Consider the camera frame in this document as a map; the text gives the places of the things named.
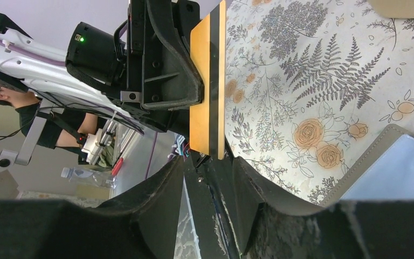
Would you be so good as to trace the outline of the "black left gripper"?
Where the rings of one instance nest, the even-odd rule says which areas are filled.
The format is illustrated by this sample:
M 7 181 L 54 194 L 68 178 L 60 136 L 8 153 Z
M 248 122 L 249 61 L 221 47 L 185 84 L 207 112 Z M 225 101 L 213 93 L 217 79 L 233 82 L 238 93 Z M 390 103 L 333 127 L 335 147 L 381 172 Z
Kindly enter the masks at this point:
M 193 1 L 130 1 L 113 34 L 81 22 L 68 45 L 68 73 L 100 91 L 140 124 L 189 133 L 189 108 L 204 84 L 190 57 L 190 33 L 201 21 Z

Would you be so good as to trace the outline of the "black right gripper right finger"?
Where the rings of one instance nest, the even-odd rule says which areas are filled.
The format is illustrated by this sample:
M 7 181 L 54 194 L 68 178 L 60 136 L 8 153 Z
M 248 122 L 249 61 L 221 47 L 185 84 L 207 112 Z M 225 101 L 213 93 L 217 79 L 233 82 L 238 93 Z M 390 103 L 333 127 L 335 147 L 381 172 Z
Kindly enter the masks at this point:
M 414 258 L 414 201 L 307 202 L 232 163 L 236 235 L 246 258 Z

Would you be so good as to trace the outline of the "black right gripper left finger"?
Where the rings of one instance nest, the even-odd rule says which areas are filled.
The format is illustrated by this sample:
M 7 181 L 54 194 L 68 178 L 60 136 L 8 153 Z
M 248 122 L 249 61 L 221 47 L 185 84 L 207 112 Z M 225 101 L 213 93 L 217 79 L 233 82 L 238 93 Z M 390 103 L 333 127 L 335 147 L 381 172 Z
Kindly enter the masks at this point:
M 173 258 L 184 161 L 95 208 L 0 200 L 0 258 Z

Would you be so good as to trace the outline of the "grey card holder wallet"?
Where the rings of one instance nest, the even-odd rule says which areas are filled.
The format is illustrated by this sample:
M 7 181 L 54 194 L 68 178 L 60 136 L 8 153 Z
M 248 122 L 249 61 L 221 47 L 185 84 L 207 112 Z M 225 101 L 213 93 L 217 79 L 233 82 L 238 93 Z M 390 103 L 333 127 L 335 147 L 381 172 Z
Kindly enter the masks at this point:
M 414 200 L 414 133 L 389 124 L 321 201 Z

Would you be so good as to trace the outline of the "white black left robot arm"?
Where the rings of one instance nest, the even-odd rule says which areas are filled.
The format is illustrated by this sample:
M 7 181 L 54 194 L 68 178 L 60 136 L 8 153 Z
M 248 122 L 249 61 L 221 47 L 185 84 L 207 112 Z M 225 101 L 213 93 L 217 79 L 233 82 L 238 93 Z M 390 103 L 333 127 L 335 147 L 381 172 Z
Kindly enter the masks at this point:
M 0 13 L 0 86 L 135 130 L 186 132 L 188 109 L 203 95 L 189 46 L 200 21 L 193 1 L 130 1 L 115 32 L 81 22 L 60 50 Z

